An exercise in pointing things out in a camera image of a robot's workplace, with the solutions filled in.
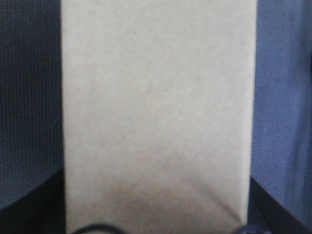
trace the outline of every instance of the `blue fabric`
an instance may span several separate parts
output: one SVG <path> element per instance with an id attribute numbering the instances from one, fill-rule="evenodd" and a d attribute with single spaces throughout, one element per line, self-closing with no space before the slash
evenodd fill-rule
<path id="1" fill-rule="evenodd" d="M 252 175 L 312 229 L 311 0 L 259 0 Z"/>
<path id="2" fill-rule="evenodd" d="M 0 211 L 63 167 L 59 8 L 0 1 Z"/>

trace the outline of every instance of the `dark surface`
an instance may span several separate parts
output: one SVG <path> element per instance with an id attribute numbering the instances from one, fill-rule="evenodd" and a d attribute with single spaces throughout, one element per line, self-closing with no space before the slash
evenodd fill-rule
<path id="1" fill-rule="evenodd" d="M 254 179 L 251 179 L 250 190 L 273 234 L 312 234 Z"/>
<path id="2" fill-rule="evenodd" d="M 63 170 L 0 211 L 1 234 L 64 234 Z"/>
<path id="3" fill-rule="evenodd" d="M 249 195 L 248 204 L 248 224 L 257 226 L 261 234 L 272 234 L 267 221 L 264 219 L 259 207 L 251 195 Z"/>
<path id="4" fill-rule="evenodd" d="M 0 211 L 63 167 L 59 10 L 0 1 Z"/>

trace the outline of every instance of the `blue cloth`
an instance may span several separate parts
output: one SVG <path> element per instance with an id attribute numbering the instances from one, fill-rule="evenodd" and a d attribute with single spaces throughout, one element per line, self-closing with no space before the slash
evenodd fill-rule
<path id="1" fill-rule="evenodd" d="M 312 229 L 312 1 L 259 0 L 252 176 Z"/>
<path id="2" fill-rule="evenodd" d="M 0 1 L 0 211 L 63 167 L 59 6 Z"/>

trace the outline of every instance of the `dark fabric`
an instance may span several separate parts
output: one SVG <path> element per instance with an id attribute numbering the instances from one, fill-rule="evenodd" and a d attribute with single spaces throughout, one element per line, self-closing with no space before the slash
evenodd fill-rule
<path id="1" fill-rule="evenodd" d="M 251 193 L 249 194 L 248 203 L 248 224 L 258 226 L 262 234 L 272 234 L 267 221 L 263 217 Z"/>
<path id="2" fill-rule="evenodd" d="M 270 196 L 254 179 L 250 191 L 273 234 L 311 234 L 302 223 Z"/>
<path id="3" fill-rule="evenodd" d="M 312 229 L 310 0 L 259 0 L 252 175 Z"/>
<path id="4" fill-rule="evenodd" d="M 1 234 L 64 234 L 63 170 L 0 211 Z"/>
<path id="5" fill-rule="evenodd" d="M 0 1 L 0 211 L 63 167 L 59 10 Z"/>

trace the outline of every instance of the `black mesh fabric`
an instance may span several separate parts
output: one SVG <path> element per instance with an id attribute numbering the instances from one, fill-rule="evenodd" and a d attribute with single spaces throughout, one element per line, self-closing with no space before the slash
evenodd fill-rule
<path id="1" fill-rule="evenodd" d="M 0 211 L 63 167 L 59 11 L 0 1 Z"/>

